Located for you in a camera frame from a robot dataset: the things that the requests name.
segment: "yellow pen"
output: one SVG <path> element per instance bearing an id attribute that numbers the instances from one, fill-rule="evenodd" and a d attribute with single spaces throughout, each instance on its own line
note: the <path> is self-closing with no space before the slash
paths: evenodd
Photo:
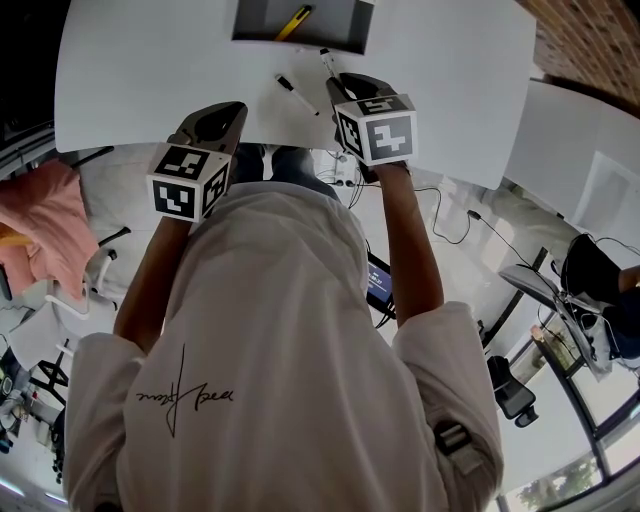
<path id="1" fill-rule="evenodd" d="M 280 33 L 276 36 L 275 41 L 284 41 L 291 32 L 293 32 L 300 23 L 302 23 L 309 14 L 313 7 L 310 5 L 303 5 L 300 10 L 291 18 L 291 21 L 287 23 Z"/>

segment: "brick wall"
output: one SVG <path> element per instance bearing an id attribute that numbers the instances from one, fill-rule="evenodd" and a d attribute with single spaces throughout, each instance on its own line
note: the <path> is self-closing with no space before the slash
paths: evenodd
<path id="1" fill-rule="evenodd" d="M 623 0 L 517 1 L 538 20 L 542 71 L 640 105 L 640 24 Z"/>

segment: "pink cloth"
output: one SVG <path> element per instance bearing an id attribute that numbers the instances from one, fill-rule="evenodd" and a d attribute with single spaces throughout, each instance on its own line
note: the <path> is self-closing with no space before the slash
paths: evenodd
<path id="1" fill-rule="evenodd" d="M 14 295 L 40 279 L 56 279 L 68 294 L 82 298 L 84 270 L 98 243 L 87 223 L 76 172 L 51 160 L 0 182 L 0 222 L 34 242 L 0 247 Z"/>

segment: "screen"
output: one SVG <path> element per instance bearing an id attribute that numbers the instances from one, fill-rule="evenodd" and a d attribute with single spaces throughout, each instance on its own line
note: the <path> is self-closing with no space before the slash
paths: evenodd
<path id="1" fill-rule="evenodd" d="M 368 293 L 386 303 L 391 297 L 391 276 L 369 262 Z"/>

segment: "sleeve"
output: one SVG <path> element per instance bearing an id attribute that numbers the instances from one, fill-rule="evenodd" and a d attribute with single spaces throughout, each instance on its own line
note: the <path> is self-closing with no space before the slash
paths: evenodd
<path id="1" fill-rule="evenodd" d="M 124 403 L 145 354 L 112 334 L 80 340 L 65 413 L 64 492 L 71 510 L 119 505 L 116 459 L 125 442 Z"/>
<path id="2" fill-rule="evenodd" d="M 410 318 L 393 347 L 417 381 L 450 509 L 484 511 L 504 464 L 489 370 L 469 306 L 448 302 Z"/>

